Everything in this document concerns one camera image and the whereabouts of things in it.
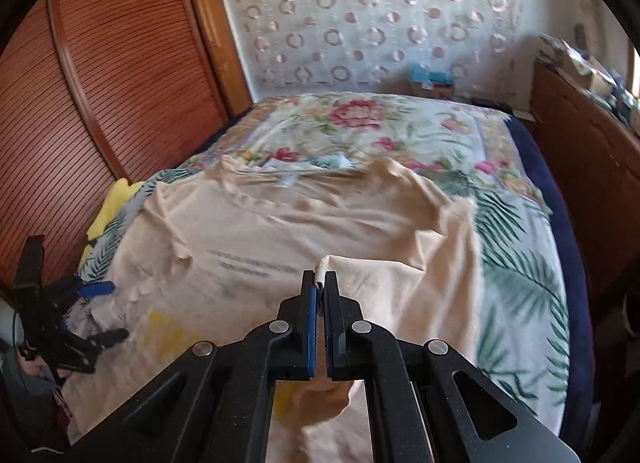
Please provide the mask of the beige printed t-shirt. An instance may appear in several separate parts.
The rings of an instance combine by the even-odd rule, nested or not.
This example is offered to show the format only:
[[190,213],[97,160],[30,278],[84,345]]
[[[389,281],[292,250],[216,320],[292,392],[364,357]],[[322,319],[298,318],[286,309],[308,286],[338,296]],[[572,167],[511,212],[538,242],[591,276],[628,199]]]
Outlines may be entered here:
[[222,160],[159,184],[116,245],[113,294],[91,301],[126,342],[73,375],[63,396],[85,434],[183,353],[272,320],[307,270],[398,339],[443,339],[474,359],[484,283],[475,204],[393,160],[285,178]]

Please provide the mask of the yellow Pikachu plush toy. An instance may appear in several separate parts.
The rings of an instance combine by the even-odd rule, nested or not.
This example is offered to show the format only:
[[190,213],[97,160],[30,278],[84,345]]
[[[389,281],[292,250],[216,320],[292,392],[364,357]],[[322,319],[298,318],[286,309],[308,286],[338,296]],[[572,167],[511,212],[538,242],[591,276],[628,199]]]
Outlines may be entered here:
[[129,202],[140,188],[144,185],[143,181],[129,183],[126,178],[116,180],[108,189],[104,197],[102,206],[96,215],[96,219],[90,224],[87,231],[87,244],[80,257],[79,268],[81,268],[96,245],[96,241],[104,235],[106,227],[122,210],[124,205]]

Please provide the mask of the floral and palm bedspread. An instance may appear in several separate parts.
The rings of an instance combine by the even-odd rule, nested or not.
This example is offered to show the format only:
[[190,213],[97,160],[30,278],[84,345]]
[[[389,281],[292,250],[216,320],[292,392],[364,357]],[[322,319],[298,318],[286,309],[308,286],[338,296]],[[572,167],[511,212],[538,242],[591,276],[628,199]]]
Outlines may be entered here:
[[477,205],[486,301],[480,368],[552,431],[562,423],[570,369],[566,290],[551,209],[530,180],[506,111],[397,94],[325,93],[257,103],[202,153],[158,172],[106,227],[82,279],[102,281],[116,249],[160,182],[231,156],[292,178],[304,168],[396,160]]

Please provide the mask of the wooden louvered wardrobe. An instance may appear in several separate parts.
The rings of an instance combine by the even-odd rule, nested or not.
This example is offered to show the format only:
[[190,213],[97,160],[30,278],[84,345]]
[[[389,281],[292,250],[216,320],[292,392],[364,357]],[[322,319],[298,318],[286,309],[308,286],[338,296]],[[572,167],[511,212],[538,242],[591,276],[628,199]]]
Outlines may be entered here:
[[1,285],[26,240],[72,273],[118,179],[187,160],[250,104],[221,0],[1,0]]

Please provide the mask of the dark blue mattress edge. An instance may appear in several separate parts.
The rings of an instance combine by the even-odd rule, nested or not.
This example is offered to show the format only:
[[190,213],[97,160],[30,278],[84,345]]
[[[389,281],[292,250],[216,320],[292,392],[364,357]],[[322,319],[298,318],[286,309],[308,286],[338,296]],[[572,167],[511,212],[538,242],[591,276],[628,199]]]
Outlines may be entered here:
[[570,369],[560,438],[575,451],[580,451],[587,435],[596,369],[582,255],[564,198],[534,137],[515,117],[506,123],[506,127],[518,148],[527,177],[540,189],[544,203],[551,209],[550,226],[559,253],[570,319]]

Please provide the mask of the blue item on cardboard box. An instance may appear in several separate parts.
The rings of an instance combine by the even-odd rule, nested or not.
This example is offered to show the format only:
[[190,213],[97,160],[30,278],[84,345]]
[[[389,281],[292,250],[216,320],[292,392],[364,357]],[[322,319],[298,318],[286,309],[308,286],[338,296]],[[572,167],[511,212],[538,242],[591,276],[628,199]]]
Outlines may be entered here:
[[408,81],[414,97],[451,100],[454,97],[454,79],[449,73],[431,71],[420,63],[413,63]]

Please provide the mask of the wooden side cabinet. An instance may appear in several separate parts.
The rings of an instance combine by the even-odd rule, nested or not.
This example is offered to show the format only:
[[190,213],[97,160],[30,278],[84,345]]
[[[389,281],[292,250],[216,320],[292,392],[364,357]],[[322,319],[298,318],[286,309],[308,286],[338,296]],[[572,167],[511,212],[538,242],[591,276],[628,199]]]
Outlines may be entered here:
[[550,68],[534,66],[535,139],[558,185],[596,299],[639,260],[639,139]]

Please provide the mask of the sheer circle-pattern curtain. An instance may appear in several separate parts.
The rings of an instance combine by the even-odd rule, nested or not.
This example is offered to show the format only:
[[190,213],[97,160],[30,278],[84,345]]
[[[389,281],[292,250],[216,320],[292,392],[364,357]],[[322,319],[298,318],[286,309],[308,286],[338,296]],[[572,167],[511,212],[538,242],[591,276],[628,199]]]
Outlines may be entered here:
[[413,65],[511,100],[523,0],[224,0],[250,94],[409,90]]

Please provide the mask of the clutter on cabinet top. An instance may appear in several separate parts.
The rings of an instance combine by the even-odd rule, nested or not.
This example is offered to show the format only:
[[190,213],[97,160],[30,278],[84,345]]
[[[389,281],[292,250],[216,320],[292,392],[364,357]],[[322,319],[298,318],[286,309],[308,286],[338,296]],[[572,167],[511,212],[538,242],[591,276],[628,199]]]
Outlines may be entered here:
[[639,136],[639,99],[625,87],[622,76],[610,73],[588,51],[580,51],[563,39],[539,34],[537,61],[559,74],[579,93]]

